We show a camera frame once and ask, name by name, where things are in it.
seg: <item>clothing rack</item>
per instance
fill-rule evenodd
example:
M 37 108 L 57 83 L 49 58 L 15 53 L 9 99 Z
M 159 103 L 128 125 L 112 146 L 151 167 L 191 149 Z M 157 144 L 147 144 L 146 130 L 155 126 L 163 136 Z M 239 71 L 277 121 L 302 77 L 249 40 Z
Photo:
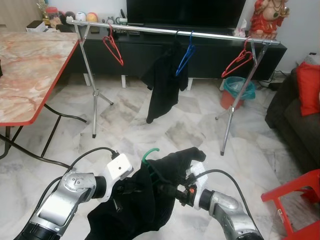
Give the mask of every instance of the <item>clothing rack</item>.
M 82 55 L 83 55 L 83 58 L 84 58 L 85 66 L 86 66 L 86 69 L 88 71 L 89 80 L 90 80 L 92 88 L 93 88 L 93 130 L 92 130 L 92 137 L 95 138 L 96 135 L 97 135 L 97 105 L 98 105 L 98 97 L 101 97 L 102 99 L 104 99 L 105 101 L 110 103 L 111 105 L 113 105 L 114 103 L 112 101 L 110 101 L 108 98 L 106 98 L 104 95 L 99 93 L 99 89 L 96 88 L 95 80 L 94 80 L 94 77 L 93 77 L 93 74 L 92 74 L 92 71 L 91 71 L 90 64 L 88 62 L 88 58 L 87 58 L 87 55 L 86 55 L 84 44 L 86 42 L 90 27 L 109 28 L 110 25 L 108 23 L 88 22 L 88 21 L 78 21 L 78 20 L 67 21 L 67 23 L 68 24 L 72 24 L 75 27 L 75 31 L 77 33 L 78 40 L 79 40 L 79 45 L 80 45 L 80 48 L 81 48 L 81 52 L 82 52 Z M 79 31 L 79 27 L 78 26 L 86 26 L 86 29 L 85 29 L 85 32 L 84 32 L 83 36 L 81 36 L 81 33 Z M 176 31 L 176 30 L 169 30 L 169 29 L 158 29 L 158 28 L 140 27 L 140 26 L 128 26 L 128 25 L 111 24 L 111 27 L 113 29 L 119 29 L 119 30 L 139 31 L 139 32 L 156 33 L 156 34 L 182 35 L 182 36 L 190 36 L 190 34 L 191 34 L 190 31 L 180 31 L 180 30 Z M 227 35 L 201 33 L 201 32 L 193 32 L 192 33 L 192 37 L 206 38 L 206 39 L 219 39 L 219 40 L 228 40 L 228 41 L 242 41 L 242 42 L 244 42 L 246 40 L 245 37 L 227 36 Z M 251 69 L 246 81 L 244 82 L 244 84 L 243 84 L 238 96 L 235 98 L 235 100 L 234 100 L 233 104 L 230 106 L 230 108 L 225 110 L 225 111 L 223 111 L 222 113 L 220 113 L 218 116 L 215 117 L 215 119 L 218 120 L 221 116 L 229 113 L 228 124 L 227 124 L 226 130 L 225 130 L 223 144 L 222 144 L 221 151 L 220 151 L 221 156 L 223 156 L 224 153 L 225 153 L 225 148 L 226 148 L 226 144 L 227 144 L 227 140 L 228 140 L 228 135 L 229 135 L 229 131 L 230 131 L 232 118 L 233 118 L 233 115 L 235 113 L 236 106 L 237 106 L 238 102 L 240 101 L 241 96 L 245 92 L 249 82 L 251 81 L 254 73 L 256 72 L 256 70 L 258 68 L 258 65 L 260 64 L 260 62 L 261 62 L 263 56 L 265 55 L 268 47 L 270 45 L 279 45 L 280 44 L 279 41 L 270 40 L 270 39 L 250 38 L 248 41 L 251 44 L 251 52 L 252 52 L 253 62 L 254 62 L 253 67 L 252 67 L 252 69 Z M 264 45 L 262 50 L 260 51 L 258 57 L 256 57 L 255 43 Z

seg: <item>red hanger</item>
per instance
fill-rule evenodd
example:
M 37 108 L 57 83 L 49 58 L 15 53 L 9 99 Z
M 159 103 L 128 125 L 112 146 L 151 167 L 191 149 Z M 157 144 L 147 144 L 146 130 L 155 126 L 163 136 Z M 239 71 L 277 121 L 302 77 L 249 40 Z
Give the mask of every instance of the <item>red hanger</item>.
M 243 50 L 240 52 L 239 56 L 237 56 L 230 64 L 229 66 L 226 67 L 226 69 L 224 70 L 224 72 L 222 73 L 221 77 L 224 78 L 225 76 L 229 75 L 230 73 L 232 73 L 234 70 L 240 68 L 242 65 L 246 64 L 247 62 L 249 62 L 252 58 L 252 52 L 251 51 L 247 51 L 246 50 L 246 46 L 247 46 L 247 42 L 251 37 L 248 36 L 246 38 L 246 40 L 244 41 L 244 46 L 243 46 Z M 233 68 L 232 70 L 228 71 L 229 68 L 234 64 L 234 63 L 239 63 L 240 61 L 242 61 L 243 59 L 245 59 L 245 57 L 248 56 L 248 59 L 245 60 L 244 62 L 242 62 L 241 64 L 239 64 L 238 66 L 236 66 L 235 68 Z
M 122 59 L 122 56 L 121 56 L 121 54 L 119 52 L 119 49 L 118 49 L 116 43 L 115 43 L 114 37 L 112 36 L 112 26 L 111 26 L 110 23 L 109 23 L 109 29 L 110 29 L 110 36 L 104 36 L 102 41 L 103 41 L 104 45 L 109 49 L 110 53 L 114 56 L 114 58 L 121 64 L 121 66 L 123 66 L 124 65 L 124 61 Z M 118 53 L 119 58 L 114 54 L 114 52 L 107 45 L 106 40 L 109 40 L 110 45 L 113 47 L 113 49 L 116 50 L 116 52 Z

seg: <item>marble floor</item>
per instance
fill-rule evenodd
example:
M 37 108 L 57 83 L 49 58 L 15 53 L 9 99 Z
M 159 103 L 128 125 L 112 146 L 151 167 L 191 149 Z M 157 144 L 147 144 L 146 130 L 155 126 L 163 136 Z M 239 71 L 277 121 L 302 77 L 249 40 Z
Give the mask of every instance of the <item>marble floor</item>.
M 275 93 L 258 87 L 256 99 L 247 100 L 236 112 L 225 155 L 220 156 L 227 122 L 226 116 L 215 120 L 216 114 L 224 110 L 219 103 L 220 83 L 212 79 L 194 80 L 191 91 L 181 92 L 179 103 L 168 114 L 146 124 L 151 91 L 141 81 L 128 77 L 127 88 L 121 88 L 119 76 L 97 76 L 98 88 L 114 101 L 111 106 L 99 99 L 97 137 L 92 139 L 91 123 L 63 118 L 45 157 L 70 164 L 84 152 L 104 146 L 125 153 L 138 170 L 142 156 L 151 148 L 160 148 L 150 155 L 158 159 L 171 152 L 198 147 L 207 156 L 206 169 L 227 171 L 237 180 L 264 239 L 280 240 L 285 230 L 276 208 L 271 202 L 263 203 L 260 196 L 301 173 L 284 140 L 264 121 Z M 56 86 L 48 105 L 91 121 L 92 88 L 85 85 L 82 76 L 75 75 L 67 85 Z M 43 109 L 34 124 L 23 128 L 16 142 L 40 154 L 56 118 Z M 0 151 L 3 149 L 4 143 L 0 142 Z M 97 151 L 83 158 L 76 167 L 79 171 L 98 174 L 110 160 L 108 152 Z M 64 171 L 63 167 L 40 162 L 11 148 L 8 156 L 0 160 L 0 240 L 12 240 L 20 232 L 47 184 Z M 241 200 L 233 183 L 221 174 L 209 175 L 207 188 Z M 319 219 L 314 206 L 308 206 L 309 211 L 301 210 L 305 203 L 299 197 L 289 197 L 286 203 L 295 229 L 301 228 L 301 223 L 307 225 Z M 90 231 L 87 214 L 97 205 L 96 200 L 80 205 L 62 239 L 84 239 Z M 218 222 L 207 212 L 177 202 L 163 228 L 136 239 L 223 240 L 225 237 Z

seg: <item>red table edge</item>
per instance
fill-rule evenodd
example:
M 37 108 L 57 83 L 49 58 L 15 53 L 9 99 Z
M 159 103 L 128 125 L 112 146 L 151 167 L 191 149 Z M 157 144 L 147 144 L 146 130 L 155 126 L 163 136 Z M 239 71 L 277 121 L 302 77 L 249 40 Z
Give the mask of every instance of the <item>red table edge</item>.
M 44 96 L 44 98 L 43 98 L 42 102 L 40 103 L 38 109 L 37 109 L 36 112 L 34 113 L 33 117 L 32 117 L 30 120 L 28 120 L 28 121 L 22 121 L 22 122 L 0 122 L 0 126 L 4 126 L 4 127 L 9 127 L 9 126 L 10 126 L 10 127 L 11 127 L 11 126 L 26 126 L 26 125 L 31 125 L 31 124 L 33 124 L 33 123 L 36 121 L 38 115 L 40 114 L 42 108 L 44 107 L 46 101 L 48 100 L 51 92 L 53 91 L 53 89 L 54 89 L 57 81 L 59 80 L 61 74 L 62 74 L 63 71 L 65 70 L 65 68 L 66 68 L 66 66 L 67 66 L 67 64 L 68 64 L 71 56 L 74 54 L 74 51 L 76 50 L 78 44 L 79 44 L 79 41 L 77 40 L 76 43 L 74 44 L 73 49 L 71 50 L 69 56 L 67 57 L 67 59 L 65 60 L 64 64 L 62 65 L 62 68 L 60 69 L 58 75 L 55 77 L 55 79 L 54 79 L 51 87 L 49 88 L 48 92 L 47 92 L 46 95 Z

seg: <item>red chair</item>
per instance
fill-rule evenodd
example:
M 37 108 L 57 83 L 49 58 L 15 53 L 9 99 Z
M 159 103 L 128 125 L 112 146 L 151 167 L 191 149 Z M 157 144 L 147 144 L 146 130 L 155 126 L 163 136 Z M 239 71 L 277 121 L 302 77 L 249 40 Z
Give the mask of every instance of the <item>red chair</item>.
M 293 181 L 261 195 L 263 202 L 274 201 L 287 233 L 287 237 L 284 240 L 319 240 L 320 221 L 316 221 L 298 231 L 293 231 L 285 208 L 280 201 L 280 197 L 291 192 L 303 192 L 301 196 L 308 199 L 311 203 L 320 202 L 320 169 L 310 171 Z

